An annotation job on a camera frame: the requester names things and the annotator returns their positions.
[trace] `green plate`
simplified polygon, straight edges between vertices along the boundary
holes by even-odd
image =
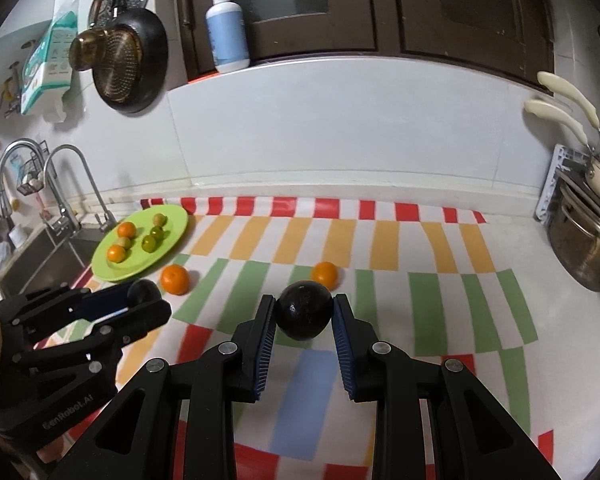
[[[144,238],[154,226],[154,215],[162,213],[167,217],[167,223],[163,226],[164,240],[158,243],[158,248],[153,253],[142,250],[142,238]],[[118,239],[117,228],[107,233],[100,245],[93,253],[91,270],[96,278],[107,282],[119,282],[126,280],[151,267],[155,262],[167,254],[187,229],[189,216],[187,211],[179,205],[154,205],[149,209],[137,211],[125,222],[133,222],[136,226],[136,237],[131,240],[131,248],[127,251],[126,258],[115,264],[107,260],[107,250]]]

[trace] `sink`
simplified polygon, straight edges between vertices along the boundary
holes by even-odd
[[[103,238],[98,229],[83,228],[70,237],[58,239],[45,227],[0,272],[3,298],[61,283],[72,284],[89,265]]]

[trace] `black ball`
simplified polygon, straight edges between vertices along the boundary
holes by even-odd
[[[273,307],[280,330],[296,341],[316,337],[333,316],[329,289],[309,280],[295,282],[282,291]]]
[[[151,280],[137,280],[126,292],[126,306],[133,308],[149,301],[160,300],[162,294]]]

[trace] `metal bolt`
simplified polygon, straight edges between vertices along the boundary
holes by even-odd
[[[149,370],[152,374],[155,372],[159,372],[164,368],[164,361],[159,358],[151,359],[146,364],[146,369]]]
[[[229,355],[234,353],[238,349],[238,345],[233,341],[225,341],[224,343],[220,343],[218,347],[218,351],[222,355]]]
[[[450,372],[461,372],[464,365],[458,359],[447,359],[445,361],[445,368]]]
[[[385,343],[384,341],[376,341],[371,349],[376,354],[388,354],[391,351],[391,345],[389,343]]]
[[[89,363],[89,371],[92,374],[97,374],[100,370],[102,370],[102,363],[100,361],[91,361]]]

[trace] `cabinet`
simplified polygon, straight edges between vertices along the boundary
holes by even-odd
[[[190,79],[214,68],[205,13],[178,0]],[[251,59],[361,52],[463,64],[538,85],[552,72],[546,0],[233,0],[244,11]]]
[[[233,0],[242,7],[253,61],[308,52],[375,49],[370,0]],[[189,65],[214,69],[205,13],[212,0],[189,0]]]

